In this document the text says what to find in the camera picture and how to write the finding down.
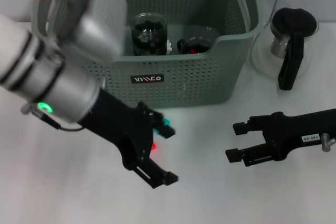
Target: gray plastic basket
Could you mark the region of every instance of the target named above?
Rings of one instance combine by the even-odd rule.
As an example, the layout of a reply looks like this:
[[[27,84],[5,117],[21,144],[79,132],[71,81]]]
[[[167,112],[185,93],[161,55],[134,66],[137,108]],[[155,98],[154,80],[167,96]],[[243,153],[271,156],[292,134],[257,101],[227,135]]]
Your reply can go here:
[[[156,12],[167,18],[173,55],[131,56],[129,26],[125,56],[118,62],[102,65],[79,55],[67,55],[67,52],[65,55],[98,79],[105,79],[106,90],[130,106],[139,101],[154,108],[205,105],[221,103],[230,97],[252,40],[263,26],[258,0],[127,1],[128,24],[135,15],[145,12]],[[66,3],[58,3],[58,14],[54,15],[46,32],[45,16],[50,3],[51,0],[36,0],[34,3],[32,29],[40,37],[50,34],[55,27],[59,29],[60,20],[67,18],[70,12]],[[179,39],[198,36],[213,40],[208,52],[176,54]],[[160,74],[164,81],[132,83],[131,77],[151,74]]]

